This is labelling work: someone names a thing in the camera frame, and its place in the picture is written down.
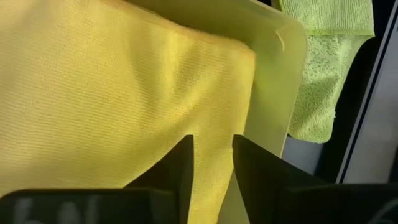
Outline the yellow microfiber towel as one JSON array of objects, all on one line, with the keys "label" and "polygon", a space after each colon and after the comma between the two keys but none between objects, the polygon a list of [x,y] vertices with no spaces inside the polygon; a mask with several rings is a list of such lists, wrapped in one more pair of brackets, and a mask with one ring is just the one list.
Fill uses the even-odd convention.
[{"label": "yellow microfiber towel", "polygon": [[254,67],[123,0],[0,0],[0,196],[124,187],[191,134],[188,224],[216,224]]}]

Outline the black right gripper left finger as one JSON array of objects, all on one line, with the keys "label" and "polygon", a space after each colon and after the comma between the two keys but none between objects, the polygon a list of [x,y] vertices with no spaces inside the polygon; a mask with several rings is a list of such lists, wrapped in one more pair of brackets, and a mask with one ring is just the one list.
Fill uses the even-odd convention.
[{"label": "black right gripper left finger", "polygon": [[187,224],[193,136],[118,189],[23,189],[0,198],[0,224]]}]

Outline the yellow translucent plastic bin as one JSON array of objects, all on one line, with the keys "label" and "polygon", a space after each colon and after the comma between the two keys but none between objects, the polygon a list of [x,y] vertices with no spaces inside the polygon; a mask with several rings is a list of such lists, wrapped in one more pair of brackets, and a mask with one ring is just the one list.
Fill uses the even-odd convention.
[{"label": "yellow translucent plastic bin", "polygon": [[304,28],[258,0],[122,0],[183,26],[238,39],[257,55],[244,135],[281,156],[307,53]]}]

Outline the lime green microfiber towel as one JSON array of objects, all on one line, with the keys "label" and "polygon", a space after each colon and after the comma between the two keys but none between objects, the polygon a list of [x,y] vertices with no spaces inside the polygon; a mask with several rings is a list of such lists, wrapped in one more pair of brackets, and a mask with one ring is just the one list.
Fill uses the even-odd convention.
[{"label": "lime green microfiber towel", "polygon": [[303,25],[307,58],[289,136],[325,143],[336,104],[360,47],[375,36],[372,0],[271,0]]}]

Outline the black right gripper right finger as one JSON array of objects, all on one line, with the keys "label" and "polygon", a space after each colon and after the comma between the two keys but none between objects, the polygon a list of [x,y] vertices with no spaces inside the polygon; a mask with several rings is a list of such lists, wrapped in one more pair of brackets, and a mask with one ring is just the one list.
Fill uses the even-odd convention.
[{"label": "black right gripper right finger", "polygon": [[398,224],[398,184],[331,184],[242,135],[234,172],[250,224]]}]

